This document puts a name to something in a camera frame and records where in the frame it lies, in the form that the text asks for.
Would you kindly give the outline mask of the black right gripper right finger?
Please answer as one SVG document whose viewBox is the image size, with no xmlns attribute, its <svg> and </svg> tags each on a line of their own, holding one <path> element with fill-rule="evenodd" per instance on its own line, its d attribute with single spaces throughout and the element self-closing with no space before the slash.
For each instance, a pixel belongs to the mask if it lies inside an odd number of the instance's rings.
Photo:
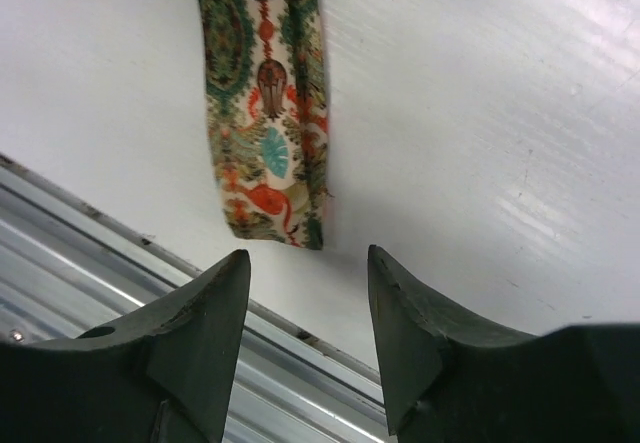
<svg viewBox="0 0 640 443">
<path fill-rule="evenodd" d="M 367 258 L 387 428 L 400 442 L 635 442 L 639 327 L 534 336 L 422 283 L 383 248 Z"/>
</svg>

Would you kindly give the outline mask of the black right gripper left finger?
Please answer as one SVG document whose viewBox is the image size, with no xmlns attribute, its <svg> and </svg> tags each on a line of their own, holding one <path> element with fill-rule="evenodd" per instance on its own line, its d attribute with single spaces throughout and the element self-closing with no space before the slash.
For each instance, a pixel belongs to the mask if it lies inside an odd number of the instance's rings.
<svg viewBox="0 0 640 443">
<path fill-rule="evenodd" d="M 1 347 L 5 442 L 219 442 L 248 308 L 237 250 L 76 338 Z"/>
</svg>

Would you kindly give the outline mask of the paisley patterned tie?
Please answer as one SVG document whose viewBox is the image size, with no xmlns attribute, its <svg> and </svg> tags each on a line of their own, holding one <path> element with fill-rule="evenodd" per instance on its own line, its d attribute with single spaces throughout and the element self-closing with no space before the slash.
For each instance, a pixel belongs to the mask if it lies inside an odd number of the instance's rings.
<svg viewBox="0 0 640 443">
<path fill-rule="evenodd" d="M 241 239 L 324 245 L 329 113 L 318 0 L 198 0 L 207 134 Z"/>
</svg>

